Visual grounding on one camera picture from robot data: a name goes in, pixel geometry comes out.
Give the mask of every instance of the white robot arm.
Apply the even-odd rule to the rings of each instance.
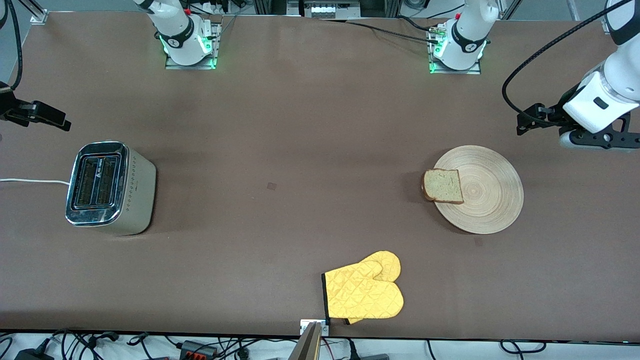
[[[560,126],[560,144],[565,147],[640,148],[640,134],[628,131],[630,111],[640,104],[640,0],[608,0],[605,9],[616,5],[606,21],[618,49],[557,105],[546,108],[538,103],[519,114],[518,135],[537,127]],[[620,130],[612,125],[618,119],[622,120]]]
[[[618,50],[582,78],[563,106],[590,133],[602,131],[640,102],[640,1],[613,10],[606,19]]]
[[[498,14],[496,0],[466,0],[460,16],[444,24],[445,40],[433,56],[454,70],[471,68],[482,55]]]
[[[179,65],[194,65],[212,52],[211,21],[187,15],[179,0],[133,0],[149,15],[167,55]]]

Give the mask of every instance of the toast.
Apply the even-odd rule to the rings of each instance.
[[[421,183],[427,200],[458,205],[465,202],[457,170],[429,169],[422,176]]]

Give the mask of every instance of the wooden plate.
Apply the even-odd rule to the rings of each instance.
[[[453,225],[474,234],[505,230],[518,218],[524,202],[520,176],[511,163],[486,147],[465,145],[450,150],[434,168],[458,169],[465,203],[436,202]]]

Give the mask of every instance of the floor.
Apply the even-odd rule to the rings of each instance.
[[[13,359],[19,350],[25,348],[36,348],[49,334],[14,334],[13,344],[7,351],[6,359]],[[142,346],[129,346],[129,341],[133,335],[121,335],[115,343],[107,339],[100,340],[96,353],[104,359],[147,359]],[[53,356],[55,359],[62,359],[60,347],[62,336],[57,336],[51,341],[47,347],[46,354]],[[228,338],[203,338],[193,336],[170,336],[175,342],[183,342],[186,340],[195,341],[205,345],[222,342],[226,346]],[[319,360],[341,360],[350,358],[349,343],[342,338],[326,338],[327,344],[321,345]],[[243,344],[249,343],[250,340],[243,340]],[[433,357],[429,354],[428,346],[424,340],[373,340],[373,339],[353,339],[358,355],[362,358],[367,356],[375,356],[386,354],[391,360],[460,360],[460,359],[477,359],[477,360],[514,360],[517,355],[508,354],[500,348],[497,341],[447,341],[447,340],[431,340],[431,350]],[[71,335],[66,338],[65,349],[71,347]],[[0,345],[0,349],[4,351],[5,344]],[[149,354],[153,358],[169,357],[170,359],[179,358],[179,350],[177,350],[169,341],[162,336],[149,336],[145,339],[145,346]],[[249,360],[276,360],[287,359],[293,350],[295,343],[292,341],[260,341],[250,347]],[[512,345],[505,343],[505,348],[514,350]],[[539,343],[523,343],[518,342],[521,350],[534,350],[541,348]],[[227,353],[237,349],[235,346]],[[74,354],[74,359],[78,359],[77,354],[81,347]],[[636,345],[608,345],[608,344],[560,344],[549,343],[547,347],[537,354],[525,354],[525,359],[535,360],[631,360],[640,357],[640,347]],[[89,351],[86,351],[83,359],[93,359]]]

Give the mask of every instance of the yellow oven mitt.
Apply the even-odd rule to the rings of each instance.
[[[378,251],[357,264],[324,273],[327,320],[344,318],[355,323],[397,315],[404,305],[402,293],[393,283],[399,275],[400,260],[389,251]]]

